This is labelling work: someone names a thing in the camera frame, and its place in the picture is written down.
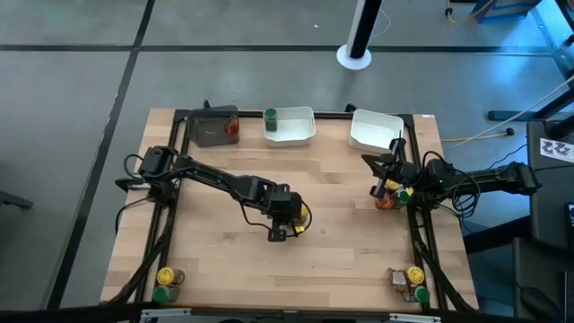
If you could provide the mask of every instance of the white cable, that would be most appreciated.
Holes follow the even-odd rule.
[[[380,13],[383,13],[383,14],[385,15],[385,17],[386,17],[387,20],[388,20],[388,25],[387,25],[387,27],[386,27],[382,32],[376,33],[376,34],[370,36],[370,39],[369,39],[369,40],[374,39],[375,37],[378,37],[378,36],[384,34],[385,32],[387,32],[388,29],[391,27],[391,24],[393,23],[393,22],[391,22],[391,19],[388,18],[388,15],[387,15],[387,14],[383,11],[383,9],[382,9],[384,3],[385,3],[385,1],[383,0],[383,2],[380,4],[380,8],[381,8],[381,9],[378,9],[378,11],[379,11]]]
[[[530,108],[525,109],[524,111],[522,111],[522,112],[520,112],[520,113],[517,113],[516,116],[514,116],[514,117],[512,117],[512,118],[509,118],[508,120],[504,120],[504,121],[500,122],[498,125],[496,125],[496,126],[494,126],[494,127],[490,127],[490,128],[488,128],[488,129],[482,131],[482,132],[481,132],[480,134],[478,134],[478,135],[473,135],[472,137],[466,139],[464,142],[462,142],[462,143],[460,143],[460,144],[455,144],[454,146],[452,146],[452,147],[448,148],[447,150],[445,150],[445,152],[450,152],[451,150],[457,148],[458,146],[461,146],[461,145],[463,145],[463,144],[466,144],[466,143],[468,143],[469,141],[476,139],[476,137],[479,137],[479,136],[481,136],[481,135],[484,135],[484,134],[486,134],[487,132],[496,129],[497,127],[500,127],[500,126],[502,126],[502,125],[507,124],[508,122],[514,120],[515,118],[518,118],[518,117],[522,116],[523,114],[527,113],[527,112],[530,111],[531,109],[533,109],[533,108],[535,108],[536,106],[538,106],[538,105],[539,105],[540,103],[542,103],[544,100],[548,99],[551,95],[553,95],[554,93],[556,93],[562,86],[568,84],[568,83],[569,83],[570,81],[572,81],[572,80],[574,80],[574,76],[572,76],[571,78],[569,78],[568,80],[566,80],[564,83],[558,85],[558,87],[556,87],[556,88],[555,88],[554,90],[552,90],[550,93],[544,95],[543,98],[541,98],[539,101],[537,101],[535,104],[533,104]]]

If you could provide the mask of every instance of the wooden table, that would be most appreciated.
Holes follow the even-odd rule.
[[[140,155],[149,146],[167,144],[174,111],[151,110]],[[420,154],[428,150],[441,153],[434,117],[414,115],[413,119]],[[375,208],[369,190],[377,179],[361,159],[364,152],[349,146],[350,125],[350,120],[317,119],[317,134],[311,145],[277,149],[265,145],[260,118],[242,118],[238,144],[189,146],[188,153],[194,159],[232,174],[288,183],[311,208],[313,223],[297,239],[271,243],[265,229],[245,223],[238,203],[226,193],[183,180],[168,261],[169,266],[187,274],[177,306],[421,310],[417,303],[404,302],[387,280],[388,267],[407,268],[414,262],[406,208]],[[181,138],[176,144],[180,146]],[[410,147],[406,151],[410,159]],[[132,191],[126,202],[144,194]],[[153,205],[147,204],[124,212],[101,295],[103,301],[116,295],[140,265],[152,209]],[[252,222],[269,222],[251,209],[248,217]],[[436,210],[432,220],[442,269],[466,301],[477,308],[458,219]],[[425,272],[431,275],[428,267]],[[154,277],[148,278],[146,300],[151,299]],[[436,308],[432,277],[427,281],[430,305]]]

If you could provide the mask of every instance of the pole base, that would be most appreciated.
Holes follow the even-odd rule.
[[[337,49],[337,61],[339,61],[339,64],[352,71],[360,71],[361,69],[366,68],[369,66],[370,60],[371,55],[368,49],[365,50],[365,55],[356,59],[347,56],[347,45],[342,45]]]

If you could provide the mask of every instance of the white bowl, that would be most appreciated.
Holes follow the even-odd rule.
[[[391,140],[403,137],[400,117],[356,109],[352,114],[349,145],[374,153],[388,153]]]
[[[310,144],[315,135],[315,116],[310,107],[275,108],[277,111],[277,131],[265,129],[263,135],[270,147],[291,147]]]

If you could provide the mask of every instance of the concrete floor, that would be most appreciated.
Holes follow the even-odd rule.
[[[145,4],[4,0],[0,44],[131,45]],[[440,0],[387,0],[392,25],[373,44],[546,46],[532,15],[502,24],[451,24],[443,6]],[[545,22],[549,14],[560,18],[552,13],[552,0],[544,0],[544,6],[549,8],[541,12]],[[459,17],[472,9],[454,7]],[[143,43],[340,45],[353,10],[354,2],[347,0],[163,0],[153,8]],[[381,19],[378,30],[386,24]],[[552,32],[557,39],[563,34]],[[128,55],[0,51],[0,189],[36,202],[29,212],[0,210],[0,310],[43,306]],[[199,108],[208,99],[240,109],[309,105],[341,111],[352,102],[380,112],[434,114],[441,136],[452,138],[494,125],[485,119],[486,111],[525,109],[563,80],[552,57],[524,53],[373,53],[371,66],[359,73],[342,69],[330,51],[140,53],[62,305],[99,300],[114,244],[114,217],[126,197],[114,179],[123,176],[125,155],[137,150],[150,108]],[[513,137],[471,142],[446,158],[462,170],[488,167],[526,142],[524,124],[512,126]],[[510,160],[525,162],[526,150]],[[490,193],[481,197],[469,222],[480,230],[526,214],[527,198]],[[488,272],[481,259],[471,262],[483,301],[508,305],[498,287],[481,283],[490,282],[481,276]],[[21,276],[26,279],[13,279]],[[496,303],[482,303],[500,312]]]

